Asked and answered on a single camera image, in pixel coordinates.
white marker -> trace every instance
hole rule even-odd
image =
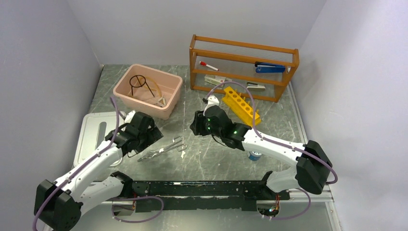
[[[215,67],[213,67],[213,66],[210,66],[210,65],[204,63],[203,61],[200,61],[200,65],[203,65],[203,66],[206,66],[206,67],[209,67],[209,68],[211,68],[211,69],[213,69],[213,70],[218,71],[218,68],[215,68]]]

purple cable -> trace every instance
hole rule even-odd
[[[258,132],[258,130],[256,129],[256,126],[255,126],[255,115],[256,115],[256,111],[255,111],[255,101],[254,101],[254,98],[252,97],[251,92],[250,92],[244,85],[242,85],[242,84],[240,84],[240,83],[238,83],[238,82],[235,82],[235,81],[223,82],[223,83],[220,83],[220,84],[216,85],[214,88],[212,88],[211,91],[205,96],[205,98],[208,99],[208,97],[215,91],[215,89],[217,89],[219,86],[222,86],[222,85],[224,85],[224,84],[226,84],[226,83],[232,83],[232,84],[239,85],[240,87],[242,87],[243,89],[245,89],[245,91],[248,93],[249,97],[251,98],[252,110],[253,110],[253,112],[254,112],[254,114],[253,114],[253,116],[252,116],[252,129],[254,129],[255,134],[256,134],[257,136],[259,136],[261,139],[266,140],[266,141],[268,141],[268,142],[270,142],[270,143],[274,143],[274,144],[277,144],[277,145],[280,145],[280,146],[283,146],[283,147],[292,149],[292,146],[290,146],[290,145],[287,145],[287,144],[285,144],[285,143],[281,143],[281,142],[279,142],[279,141],[274,141],[274,140],[271,140],[271,139],[268,139],[268,138],[263,138],[263,137],[261,136],[261,134],[259,134],[259,132]],[[310,158],[312,158],[312,159],[318,161],[319,163],[321,163],[322,165],[324,165],[324,166],[333,174],[334,180],[333,180],[333,181],[328,181],[328,182],[326,182],[326,184],[334,184],[334,183],[337,182],[337,180],[338,180],[337,173],[336,173],[336,172],[334,171],[334,169],[333,169],[332,167],[330,167],[330,165],[328,165],[326,162],[322,161],[321,159],[317,158],[316,156],[314,156],[313,154],[311,154],[311,153],[309,153],[309,152],[307,152],[307,151],[305,151],[305,150],[302,150],[302,149],[299,149],[299,148],[296,148],[296,147],[294,148],[294,150],[296,150],[296,151],[298,151],[298,152],[301,152],[301,153],[303,153],[303,154],[309,156]],[[312,203],[312,201],[311,201],[311,199],[310,199],[310,195],[309,195],[305,190],[303,190],[303,189],[300,189],[300,188],[299,188],[299,190],[301,190],[302,192],[304,192],[304,193],[306,194],[308,200],[309,200],[309,201],[308,201],[308,204],[307,204],[307,207],[306,207],[302,212],[300,212],[300,213],[298,213],[298,214],[296,214],[296,215],[289,216],[289,217],[284,217],[284,218],[272,218],[272,219],[275,219],[275,220],[288,220],[288,219],[293,219],[293,218],[296,218],[296,217],[298,217],[298,216],[303,215],[307,210],[309,210],[309,208],[310,208],[310,206],[311,206],[311,203]]]
[[[160,201],[160,203],[162,204],[162,207],[160,208],[159,212],[156,215],[154,215],[154,216],[152,216],[150,218],[144,219],[144,220],[122,220],[122,219],[119,219],[119,218],[117,218],[115,216],[114,205],[113,205],[112,209],[111,209],[112,218],[117,220],[117,221],[124,222],[124,223],[143,223],[143,222],[147,222],[149,220],[155,219],[156,217],[158,217],[163,212],[163,209],[165,207],[165,203],[163,202],[163,200],[160,197],[157,197],[157,196],[143,196],[143,197],[136,197],[136,198],[115,198],[116,201],[137,201],[137,200],[145,200],[145,199],[156,199],[156,200]]]
[[[106,146],[105,148],[103,148],[99,154],[104,153],[106,150],[108,150],[109,148],[111,148],[115,138],[116,138],[116,134],[119,130],[119,110],[117,108],[117,104],[116,104],[116,100],[114,99],[113,96],[110,97],[111,99],[111,103],[113,104],[113,106],[115,107],[115,111],[116,111],[116,127],[115,127],[115,132],[114,135],[112,136],[111,142],[109,143],[108,146]],[[76,175],[78,175],[79,172],[81,172],[86,166],[89,165],[90,162],[92,162],[94,159],[96,159],[99,154],[95,154],[94,156],[92,156],[91,158],[89,158],[87,161],[85,161],[77,170],[75,170],[69,177],[69,180],[64,180],[57,188],[54,189],[54,191],[51,192],[51,194],[47,197],[47,199],[45,199],[45,201],[42,203],[42,205],[39,207],[36,215],[34,216],[34,221],[33,221],[33,225],[32,225],[32,229],[33,231],[38,231],[37,230],[37,221],[39,219],[40,214],[42,213],[42,211],[44,210],[45,206],[48,204],[48,202],[50,202],[51,198],[61,189],[63,188],[70,180],[72,180],[72,178],[74,178]]]

